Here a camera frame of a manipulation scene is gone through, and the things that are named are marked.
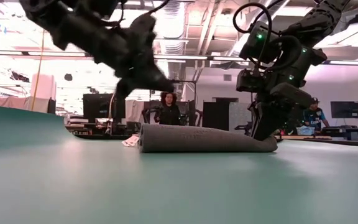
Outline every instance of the wall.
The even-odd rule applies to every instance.
[[[235,75],[239,70],[223,71],[219,68],[206,68],[205,70],[206,72],[201,74],[197,84],[197,108],[199,110],[203,108],[203,101],[212,101],[213,97],[238,97],[240,102],[250,103],[249,93],[239,93],[235,90]],[[222,75],[227,73],[233,74],[231,83],[221,80]],[[332,119],[330,104],[331,101],[358,101],[358,66],[312,66],[306,76],[306,81],[303,89],[313,97],[319,98],[321,102],[319,106],[323,109],[331,126],[343,124],[358,126],[358,119]],[[192,100],[193,92],[189,89],[185,91],[185,99]]]

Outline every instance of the baseball cap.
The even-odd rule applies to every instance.
[[[312,98],[312,102],[313,102],[313,103],[320,103],[320,101],[318,101],[318,99],[317,99],[316,97],[313,97],[313,98]]]

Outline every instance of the green table surface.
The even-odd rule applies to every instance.
[[[139,154],[0,108],[0,224],[358,224],[358,147]]]

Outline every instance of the curly hair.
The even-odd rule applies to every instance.
[[[161,93],[161,95],[160,95],[161,96],[161,104],[163,104],[163,105],[167,104],[167,102],[165,102],[165,97],[167,97],[168,94],[172,95],[172,105],[176,105],[177,99],[178,99],[177,95],[174,93],[167,93],[167,92]]]

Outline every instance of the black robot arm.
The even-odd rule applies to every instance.
[[[126,0],[20,0],[26,16],[50,33],[53,43],[65,50],[69,43],[83,49],[115,70],[121,78],[114,97],[124,99],[136,88],[173,91],[170,83],[154,62],[152,43],[155,18],[159,7],[140,15],[129,28],[110,17],[118,3],[121,9]]]
[[[281,128],[293,108],[307,108],[311,104],[311,96],[300,87],[306,83],[304,78],[310,65],[319,65],[327,59],[321,49],[313,47],[334,30],[350,0],[324,0],[299,22],[286,30],[275,31],[268,9],[280,1],[268,7],[248,3],[240,7],[233,18],[234,27],[249,34],[239,56],[255,63],[254,69],[240,72],[236,90],[257,93],[249,106],[255,118],[250,135],[257,140],[264,140]],[[256,20],[266,13],[269,24],[256,21],[249,30],[239,28],[236,16],[249,6],[261,8],[263,12]],[[271,66],[265,67],[262,62]]]

